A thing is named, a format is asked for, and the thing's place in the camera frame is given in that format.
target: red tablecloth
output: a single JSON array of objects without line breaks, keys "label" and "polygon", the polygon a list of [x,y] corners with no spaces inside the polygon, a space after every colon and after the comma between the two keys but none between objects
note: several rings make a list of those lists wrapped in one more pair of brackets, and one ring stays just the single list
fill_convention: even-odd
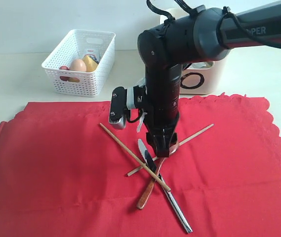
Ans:
[{"label": "red tablecloth", "polygon": [[[145,127],[108,125],[109,102],[29,103],[0,125],[0,237],[186,236],[161,187],[136,204],[150,175]],[[281,237],[281,138],[264,98],[180,99],[181,146],[161,168],[193,237]]]}]

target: black ring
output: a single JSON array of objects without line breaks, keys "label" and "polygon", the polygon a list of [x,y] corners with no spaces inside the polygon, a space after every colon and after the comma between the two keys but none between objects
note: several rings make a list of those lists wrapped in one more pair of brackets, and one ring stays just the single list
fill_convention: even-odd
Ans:
[{"label": "black ring", "polygon": [[[198,75],[200,77],[200,81],[197,85],[193,85],[193,86],[186,86],[186,85],[183,85],[183,81],[190,75]],[[203,85],[205,82],[205,78],[202,74],[200,73],[187,73],[185,74],[183,77],[181,77],[181,88],[183,89],[188,89],[188,90],[193,90],[193,89],[196,89],[196,88],[199,88],[201,85]]]}]

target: silver knife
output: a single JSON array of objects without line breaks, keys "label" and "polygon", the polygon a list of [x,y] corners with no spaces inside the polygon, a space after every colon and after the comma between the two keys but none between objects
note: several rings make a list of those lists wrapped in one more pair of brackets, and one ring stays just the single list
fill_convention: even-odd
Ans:
[{"label": "silver knife", "polygon": [[[147,150],[145,144],[143,143],[143,141],[142,141],[141,139],[138,139],[138,148],[139,148],[139,151],[140,151],[142,157],[144,158],[144,160],[145,160],[147,166],[151,169],[152,172],[155,172],[155,170],[157,169],[157,166],[156,166],[155,162],[153,161],[153,159],[152,159],[150,153],[148,152],[148,150]],[[161,174],[159,174],[158,176],[159,176],[159,178],[160,178],[162,181],[164,181],[163,178],[162,178],[162,176],[161,176]],[[184,227],[185,231],[186,231],[188,234],[191,233],[191,232],[193,232],[193,230],[192,230],[190,224],[189,224],[188,221],[186,220],[186,218],[185,218],[185,216],[184,216],[184,214],[183,214],[181,208],[179,207],[179,205],[178,205],[178,203],[176,202],[176,200],[175,200],[174,196],[172,195],[172,193],[171,193],[171,192],[168,192],[168,191],[166,191],[166,190],[164,190],[164,189],[163,189],[163,191],[164,191],[166,197],[168,198],[168,200],[169,200],[169,202],[170,202],[170,204],[171,204],[173,210],[175,211],[177,217],[179,218],[179,220],[180,220],[182,226]]]}]

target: white container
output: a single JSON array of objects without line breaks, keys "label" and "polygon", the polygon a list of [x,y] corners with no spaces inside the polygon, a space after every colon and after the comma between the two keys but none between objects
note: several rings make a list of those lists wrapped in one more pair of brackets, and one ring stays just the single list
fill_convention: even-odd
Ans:
[{"label": "white container", "polygon": [[[115,37],[116,34],[113,32],[69,31],[41,65],[52,81],[55,92],[96,97],[114,64]],[[74,72],[59,69],[63,65],[70,67],[74,59],[82,59],[89,49],[99,51],[101,56],[99,65],[94,72]],[[60,77],[78,78],[80,81],[62,81]]]},{"label": "white container", "polygon": [[[181,18],[188,16],[181,8],[167,9],[169,13],[175,18]],[[160,17],[160,24],[163,24],[166,17]],[[210,94],[216,88],[220,81],[222,71],[225,65],[225,59],[221,61],[212,61],[207,63],[205,68],[195,68],[194,65],[182,72],[182,84],[180,88],[180,94]]]}]

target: white table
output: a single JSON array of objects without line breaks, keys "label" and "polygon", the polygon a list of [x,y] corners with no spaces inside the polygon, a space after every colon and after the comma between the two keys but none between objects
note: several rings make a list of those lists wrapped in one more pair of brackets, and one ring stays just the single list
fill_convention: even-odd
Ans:
[{"label": "white table", "polygon": [[[144,65],[137,51],[117,51],[111,75],[98,97],[57,94],[41,68],[47,55],[0,55],[0,122],[13,119],[29,101],[110,100],[115,87],[133,86],[144,75]],[[265,46],[234,49],[213,94],[222,92],[267,98],[274,124],[281,131],[281,50]]]}]

